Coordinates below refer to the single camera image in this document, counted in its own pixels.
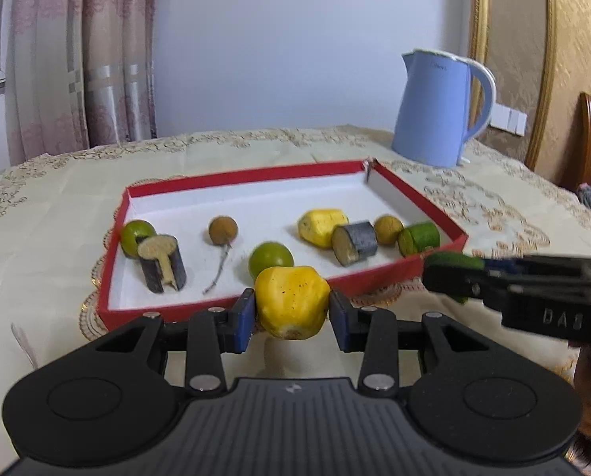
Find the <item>small yellowish round fruit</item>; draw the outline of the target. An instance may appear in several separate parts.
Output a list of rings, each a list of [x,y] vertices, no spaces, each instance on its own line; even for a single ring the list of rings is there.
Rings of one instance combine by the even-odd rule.
[[[381,246],[393,246],[405,226],[392,215],[381,215],[375,220],[374,230],[377,243]]]

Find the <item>red shallow cardboard box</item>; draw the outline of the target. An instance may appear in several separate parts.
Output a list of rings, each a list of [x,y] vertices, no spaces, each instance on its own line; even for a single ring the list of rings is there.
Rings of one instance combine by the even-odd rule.
[[[376,160],[349,160],[286,165],[170,178],[126,188],[113,230],[105,240],[106,255],[99,280],[98,314],[113,330],[141,313],[154,311],[167,321],[185,320],[200,309],[231,306],[252,284],[248,258],[266,241],[285,245],[298,265],[314,268],[348,297],[369,294],[422,271],[419,255],[402,257],[392,247],[344,268],[330,250],[303,241],[296,223],[311,209],[341,209],[353,223],[374,221],[384,214],[404,225],[431,221],[440,233],[442,250],[460,251],[467,235],[449,216]],[[238,224],[217,286],[203,290],[215,277],[221,250],[207,229],[217,216]],[[148,290],[137,261],[119,246],[119,233],[130,220],[142,219],[155,231],[177,238],[187,283],[180,291]]]

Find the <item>white wall switch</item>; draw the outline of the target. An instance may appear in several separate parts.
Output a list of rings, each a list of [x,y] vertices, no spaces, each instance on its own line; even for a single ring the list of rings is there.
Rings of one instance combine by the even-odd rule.
[[[528,115],[508,106],[496,103],[493,106],[490,126],[512,135],[525,136]]]

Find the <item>blue electric kettle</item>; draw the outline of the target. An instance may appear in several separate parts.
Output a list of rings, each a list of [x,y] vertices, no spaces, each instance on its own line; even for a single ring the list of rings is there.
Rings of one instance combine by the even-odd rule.
[[[402,58],[407,81],[392,150],[422,165],[453,168],[464,144],[491,121],[494,75],[474,59],[441,50],[416,48]]]

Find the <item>dark eggplant piece notched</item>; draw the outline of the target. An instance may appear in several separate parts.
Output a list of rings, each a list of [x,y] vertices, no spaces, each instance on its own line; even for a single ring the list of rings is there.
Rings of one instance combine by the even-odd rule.
[[[137,245],[137,259],[147,288],[162,294],[166,287],[180,291],[186,286],[187,273],[182,262],[177,238],[169,234],[155,234]]]

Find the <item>brown longan with stem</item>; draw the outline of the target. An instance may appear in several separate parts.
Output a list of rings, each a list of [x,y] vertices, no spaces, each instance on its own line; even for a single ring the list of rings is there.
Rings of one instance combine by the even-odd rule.
[[[232,249],[233,242],[238,236],[238,224],[231,216],[217,216],[209,223],[207,233],[211,243],[218,246],[221,253],[216,275],[211,283],[203,290],[203,294],[209,294],[217,286],[224,264],[226,264],[226,259],[228,259]]]

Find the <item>pink floral curtain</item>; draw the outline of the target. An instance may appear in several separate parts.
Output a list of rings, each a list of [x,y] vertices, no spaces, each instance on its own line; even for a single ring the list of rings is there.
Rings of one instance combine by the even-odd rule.
[[[13,0],[10,161],[155,138],[155,0]]]

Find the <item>dark eggplant piece round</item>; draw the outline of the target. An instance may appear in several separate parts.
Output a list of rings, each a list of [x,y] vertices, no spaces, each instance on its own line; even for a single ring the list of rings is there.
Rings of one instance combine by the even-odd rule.
[[[332,250],[343,267],[349,267],[375,256],[378,250],[376,233],[369,221],[345,224],[334,228]]]

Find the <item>yellow fruit piece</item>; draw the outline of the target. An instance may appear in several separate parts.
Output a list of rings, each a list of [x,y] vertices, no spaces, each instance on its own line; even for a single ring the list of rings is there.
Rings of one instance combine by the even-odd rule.
[[[271,267],[254,282],[258,323],[274,338],[303,341],[327,319],[331,287],[312,267]]]
[[[348,223],[349,219],[341,209],[311,209],[298,220],[297,234],[303,241],[329,250],[334,229]]]

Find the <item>green cucumber piece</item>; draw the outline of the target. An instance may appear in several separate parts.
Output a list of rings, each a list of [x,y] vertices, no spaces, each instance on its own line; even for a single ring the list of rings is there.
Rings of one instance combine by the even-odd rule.
[[[442,283],[439,276],[443,268],[455,268],[467,271],[482,271],[484,269],[484,259],[478,257],[466,256],[458,251],[436,251],[431,253],[423,260],[423,273],[421,282],[425,288],[432,292],[442,292],[438,286]]]
[[[398,234],[398,250],[403,257],[418,255],[440,246],[440,233],[431,221],[412,224]]]

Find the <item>green lime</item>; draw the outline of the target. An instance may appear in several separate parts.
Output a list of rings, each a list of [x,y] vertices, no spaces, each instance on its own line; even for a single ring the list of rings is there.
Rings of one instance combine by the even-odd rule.
[[[248,259],[248,271],[252,279],[256,279],[267,268],[293,266],[292,253],[278,242],[264,242],[256,246]]]
[[[120,231],[120,246],[123,253],[128,258],[136,258],[140,242],[156,233],[155,227],[146,220],[135,219],[124,224]]]

